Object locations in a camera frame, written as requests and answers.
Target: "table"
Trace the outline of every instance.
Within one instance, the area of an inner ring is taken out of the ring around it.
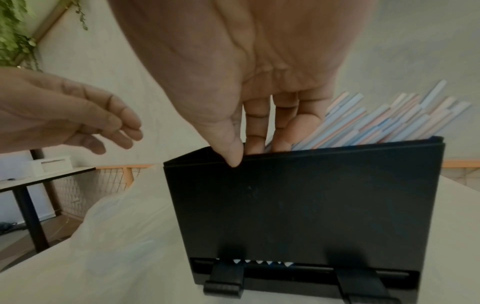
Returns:
[[[13,192],[16,203],[20,208],[21,215],[25,220],[25,225],[28,229],[28,232],[30,233],[30,237],[33,241],[37,253],[48,249],[50,246],[47,238],[45,237],[44,230],[42,229],[42,225],[40,224],[39,216],[35,211],[35,207],[27,187],[35,184],[45,183],[54,179],[93,171],[95,169],[95,167],[80,167],[73,170],[44,175],[40,177],[31,176],[23,179],[0,182],[0,192]]]
[[[418,304],[480,303],[479,219],[480,193],[441,177]],[[240,300],[203,295],[161,166],[93,205],[70,239],[0,273],[0,294],[5,303],[35,304],[343,303],[251,290]]]

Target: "white table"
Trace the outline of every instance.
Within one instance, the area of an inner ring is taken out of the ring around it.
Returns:
[[[420,304],[480,303],[480,193],[441,178]],[[161,166],[87,213],[73,236],[0,274],[5,303],[342,304],[246,290],[240,300],[194,284]]]
[[[40,225],[39,216],[35,211],[32,198],[30,197],[28,186],[44,183],[54,179],[59,179],[71,175],[76,175],[95,170],[95,167],[80,167],[69,171],[63,171],[55,174],[44,175],[41,177],[30,176],[23,179],[7,180],[0,182],[0,192],[12,191],[16,203],[20,208],[21,215],[25,220],[26,227],[30,233],[31,239],[37,252],[48,249],[49,243],[45,237],[42,225]]]

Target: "beige wall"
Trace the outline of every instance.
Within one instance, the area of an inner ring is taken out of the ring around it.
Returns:
[[[106,0],[83,3],[89,31],[82,30],[73,10],[67,12],[40,44],[42,68],[121,96],[142,118],[145,139],[129,151],[108,143],[104,156],[70,147],[48,148],[45,154],[69,154],[83,165],[154,163],[204,146],[135,57]],[[474,104],[442,133],[446,157],[480,158],[478,20],[477,0],[382,1],[340,72],[337,91],[363,93],[372,109],[400,90],[426,93],[445,78],[448,94]]]

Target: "stand leg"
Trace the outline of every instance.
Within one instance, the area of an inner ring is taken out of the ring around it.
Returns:
[[[20,208],[23,219],[25,220],[26,227],[30,233],[30,237],[35,245],[37,253],[50,248],[27,187],[15,188],[13,190],[13,195],[15,196],[16,203]]]

